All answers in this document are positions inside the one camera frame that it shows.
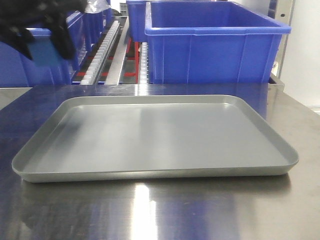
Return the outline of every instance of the plastic bag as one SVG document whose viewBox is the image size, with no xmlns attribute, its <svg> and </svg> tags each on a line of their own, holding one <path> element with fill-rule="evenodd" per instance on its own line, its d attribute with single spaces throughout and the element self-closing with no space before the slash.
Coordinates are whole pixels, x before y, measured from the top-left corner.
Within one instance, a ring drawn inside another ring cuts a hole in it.
<svg viewBox="0 0 320 240">
<path fill-rule="evenodd" d="M 106 0 L 88 0 L 85 12 L 87 14 L 97 14 L 109 8 Z"/>
</svg>

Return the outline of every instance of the metal frame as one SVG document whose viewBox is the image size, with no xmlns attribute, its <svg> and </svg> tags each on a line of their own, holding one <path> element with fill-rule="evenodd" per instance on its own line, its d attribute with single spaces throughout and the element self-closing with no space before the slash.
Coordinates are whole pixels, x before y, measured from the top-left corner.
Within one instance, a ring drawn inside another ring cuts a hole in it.
<svg viewBox="0 0 320 240">
<path fill-rule="evenodd" d="M 277 0 L 274 19 L 290 25 L 292 20 L 294 5 L 295 5 L 295 0 Z M 276 76 L 278 79 L 281 76 L 281 70 L 282 70 L 282 66 L 285 58 L 287 42 L 288 42 L 288 35 L 283 35 L 279 45 L 279 50 L 275 57 L 273 69 L 272 69 L 272 74 Z"/>
<path fill-rule="evenodd" d="M 104 37 L 102 44 L 95 54 L 87 72 L 85 73 L 80 83 L 81 85 L 93 85 L 98 83 L 110 52 L 116 42 L 119 30 L 120 23 L 118 21 L 114 21 L 107 35 Z"/>
<path fill-rule="evenodd" d="M 125 58 L 129 40 L 129 19 L 126 18 L 118 46 L 105 79 L 105 85 L 118 85 L 124 76 Z"/>
</svg>

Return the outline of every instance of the metal rail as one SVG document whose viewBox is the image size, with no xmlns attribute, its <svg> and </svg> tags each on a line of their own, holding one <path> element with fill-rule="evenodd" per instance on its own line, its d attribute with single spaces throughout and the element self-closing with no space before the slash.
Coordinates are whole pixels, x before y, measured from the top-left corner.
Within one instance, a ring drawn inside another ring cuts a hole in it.
<svg viewBox="0 0 320 240">
<path fill-rule="evenodd" d="M 124 75 L 125 58 L 129 39 L 129 19 L 125 20 L 122 34 L 115 50 L 114 57 L 105 79 L 105 85 L 118 85 Z"/>
<path fill-rule="evenodd" d="M 148 43 L 143 42 L 140 48 L 139 84 L 147 84 L 148 79 Z"/>
<path fill-rule="evenodd" d="M 111 49 L 115 44 L 119 30 L 120 23 L 118 21 L 114 21 L 90 63 L 83 79 L 81 80 L 81 85 L 93 85 L 98 83 Z"/>
</svg>

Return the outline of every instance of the blue crate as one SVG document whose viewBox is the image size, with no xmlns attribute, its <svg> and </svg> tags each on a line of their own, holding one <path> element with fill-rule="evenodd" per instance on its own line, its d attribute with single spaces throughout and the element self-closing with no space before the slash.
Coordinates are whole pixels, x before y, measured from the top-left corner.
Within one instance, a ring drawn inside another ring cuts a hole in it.
<svg viewBox="0 0 320 240">
<path fill-rule="evenodd" d="M 84 62 L 86 56 L 83 34 L 82 14 L 75 12 L 67 18 L 68 29 L 76 48 L 72 60 L 62 59 L 52 66 L 38 66 L 15 49 L 0 42 L 0 87 L 33 87 L 41 84 L 71 84 L 76 70 Z M 51 32 L 35 25 L 29 28 L 37 44 L 49 41 Z M 49 50 L 43 51 L 48 58 L 54 58 Z"/>
<path fill-rule="evenodd" d="M 103 11 L 104 19 L 105 19 L 105 25 L 110 26 L 113 20 L 114 13 L 111 8 L 111 0 L 107 0 L 107 3 L 109 4 L 110 8 Z"/>
<path fill-rule="evenodd" d="M 267 83 L 291 27 L 228 1 L 146 4 L 152 83 Z"/>
<path fill-rule="evenodd" d="M 152 0 L 126 0 L 129 15 L 129 30 L 132 40 L 135 42 L 146 42 L 147 36 L 145 34 L 145 12 L 146 2 Z"/>
<path fill-rule="evenodd" d="M 92 45 L 96 44 L 104 31 L 104 14 L 85 13 L 83 20 L 85 21 L 85 38 L 90 44 L 87 44 L 87 51 L 92 50 Z"/>
</svg>

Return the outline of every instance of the gray tray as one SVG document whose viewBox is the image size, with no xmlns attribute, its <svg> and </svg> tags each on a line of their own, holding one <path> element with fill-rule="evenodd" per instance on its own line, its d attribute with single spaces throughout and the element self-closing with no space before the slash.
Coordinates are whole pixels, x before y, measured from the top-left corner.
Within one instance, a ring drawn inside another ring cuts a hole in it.
<svg viewBox="0 0 320 240">
<path fill-rule="evenodd" d="M 285 174 L 296 151 L 229 95 L 69 99 L 12 161 L 28 182 Z"/>
</svg>

